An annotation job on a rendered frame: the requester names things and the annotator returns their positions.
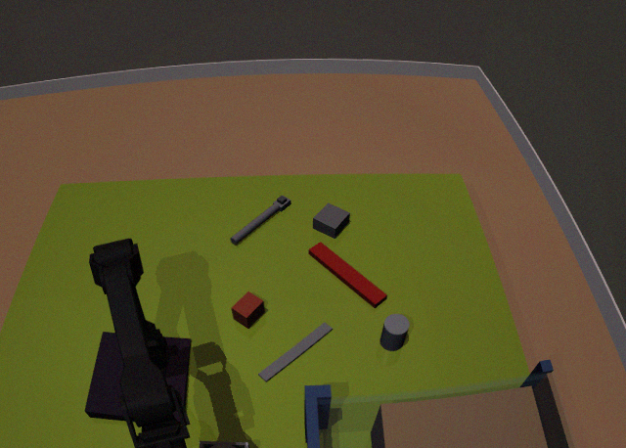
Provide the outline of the dark grey rod with square head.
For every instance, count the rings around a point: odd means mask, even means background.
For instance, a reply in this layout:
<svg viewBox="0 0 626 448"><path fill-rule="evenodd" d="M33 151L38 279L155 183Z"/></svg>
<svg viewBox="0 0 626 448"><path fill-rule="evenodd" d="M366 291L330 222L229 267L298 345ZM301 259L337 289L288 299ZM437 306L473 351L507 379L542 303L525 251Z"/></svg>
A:
<svg viewBox="0 0 626 448"><path fill-rule="evenodd" d="M286 198L285 196L278 197L269 208L259 214L256 218L254 218L253 221L251 221L241 231L239 231L231 238L232 244L238 244L241 240L243 240L246 236L253 232L259 225L261 225L269 217L275 214L278 210L282 212L290 204L291 200Z"/></svg>

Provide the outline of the dark grey cylinder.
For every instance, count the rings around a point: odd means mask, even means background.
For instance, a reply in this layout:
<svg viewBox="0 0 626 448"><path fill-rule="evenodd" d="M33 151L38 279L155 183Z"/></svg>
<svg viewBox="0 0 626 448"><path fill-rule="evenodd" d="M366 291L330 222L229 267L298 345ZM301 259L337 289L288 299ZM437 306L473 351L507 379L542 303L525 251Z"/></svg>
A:
<svg viewBox="0 0 626 448"><path fill-rule="evenodd" d="M396 351L403 346L410 323L402 314L388 316L383 324L380 345L387 351Z"/></svg>

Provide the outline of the grey flat bar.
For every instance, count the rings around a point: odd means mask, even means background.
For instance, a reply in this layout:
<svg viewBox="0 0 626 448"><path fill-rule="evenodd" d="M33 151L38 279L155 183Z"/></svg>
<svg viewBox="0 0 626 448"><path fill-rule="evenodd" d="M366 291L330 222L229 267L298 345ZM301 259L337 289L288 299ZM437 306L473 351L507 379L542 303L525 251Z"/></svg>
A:
<svg viewBox="0 0 626 448"><path fill-rule="evenodd" d="M333 328L327 323L320 325L310 335L307 335L300 343L296 344L292 349L289 349L284 355L262 370L258 375L266 382L272 379L276 374L286 368L289 363L292 363L297 357L300 357L303 352L307 351L311 346L321 340L332 329Z"/></svg>

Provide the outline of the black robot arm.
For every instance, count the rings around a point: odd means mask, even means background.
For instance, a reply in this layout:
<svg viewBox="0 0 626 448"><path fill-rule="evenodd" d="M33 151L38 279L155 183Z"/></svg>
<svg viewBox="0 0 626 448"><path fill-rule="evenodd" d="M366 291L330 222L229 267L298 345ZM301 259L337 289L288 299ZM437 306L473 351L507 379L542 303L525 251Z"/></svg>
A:
<svg viewBox="0 0 626 448"><path fill-rule="evenodd" d="M144 273L132 239L93 247L89 264L95 285L107 295L123 371L119 397L135 448L187 448L190 424L179 391L165 379L166 337L145 320L136 285ZM181 425L174 417L177 411ZM136 435L132 421L142 427Z"/></svg>

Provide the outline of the dark red flat bar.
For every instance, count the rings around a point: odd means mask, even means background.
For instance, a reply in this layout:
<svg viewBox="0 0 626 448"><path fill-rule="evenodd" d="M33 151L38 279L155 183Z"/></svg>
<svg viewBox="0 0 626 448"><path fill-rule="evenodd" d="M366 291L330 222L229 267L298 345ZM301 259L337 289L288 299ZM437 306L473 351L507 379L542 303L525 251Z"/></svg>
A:
<svg viewBox="0 0 626 448"><path fill-rule="evenodd" d="M364 276L348 265L339 256L332 252L321 242L309 249L309 255L317 260L328 271L330 270L352 291L355 291L374 308L378 307L387 299L387 295L375 284L372 284Z"/></svg>

